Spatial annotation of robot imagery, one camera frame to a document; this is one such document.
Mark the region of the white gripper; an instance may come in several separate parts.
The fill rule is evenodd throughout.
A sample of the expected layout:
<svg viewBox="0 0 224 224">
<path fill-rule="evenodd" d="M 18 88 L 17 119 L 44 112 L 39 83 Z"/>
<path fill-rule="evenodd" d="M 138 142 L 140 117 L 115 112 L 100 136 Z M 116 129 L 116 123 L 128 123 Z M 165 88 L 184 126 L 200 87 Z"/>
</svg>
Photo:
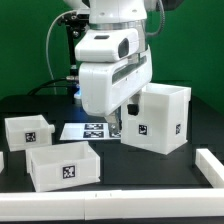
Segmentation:
<svg viewBox="0 0 224 224">
<path fill-rule="evenodd" d="M 128 59 L 116 63 L 82 63 L 79 83 L 83 109 L 91 116 L 106 116 L 110 136 L 117 137 L 120 135 L 120 123 L 115 110 L 131 97 L 127 104 L 128 114 L 137 116 L 140 95 L 136 93 L 151 78 L 150 49 L 140 53 L 133 64 Z"/>
</svg>

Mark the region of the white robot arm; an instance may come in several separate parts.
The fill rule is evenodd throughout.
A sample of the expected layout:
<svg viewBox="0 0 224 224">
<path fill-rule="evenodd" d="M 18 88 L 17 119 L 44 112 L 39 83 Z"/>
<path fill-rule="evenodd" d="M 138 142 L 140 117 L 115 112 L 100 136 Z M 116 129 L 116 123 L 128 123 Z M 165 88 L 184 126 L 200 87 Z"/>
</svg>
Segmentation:
<svg viewBox="0 0 224 224">
<path fill-rule="evenodd" d="M 109 123 L 118 134 L 117 109 L 152 78 L 149 37 L 161 33 L 165 13 L 184 0 L 64 0 L 88 30 L 75 46 L 85 112 Z"/>
</svg>

